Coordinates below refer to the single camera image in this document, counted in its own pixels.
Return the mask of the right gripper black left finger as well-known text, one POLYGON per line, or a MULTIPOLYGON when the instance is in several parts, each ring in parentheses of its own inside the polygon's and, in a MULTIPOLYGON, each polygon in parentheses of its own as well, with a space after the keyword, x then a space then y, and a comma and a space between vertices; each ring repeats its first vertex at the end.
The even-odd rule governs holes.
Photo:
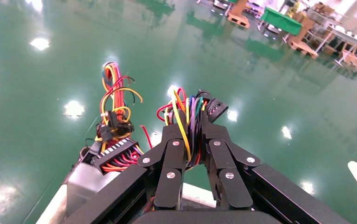
POLYGON ((69 216, 66 224, 151 224, 149 215, 182 209, 187 159, 184 138, 176 124, 163 128, 161 142, 137 164, 102 188, 69 216))

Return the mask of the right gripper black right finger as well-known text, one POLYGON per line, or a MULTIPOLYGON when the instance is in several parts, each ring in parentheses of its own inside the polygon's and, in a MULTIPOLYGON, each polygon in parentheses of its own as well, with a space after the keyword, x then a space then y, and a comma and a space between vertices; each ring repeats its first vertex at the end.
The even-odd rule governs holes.
POLYGON ((330 207, 245 149, 201 114, 202 159, 216 208, 251 224, 344 224, 330 207))

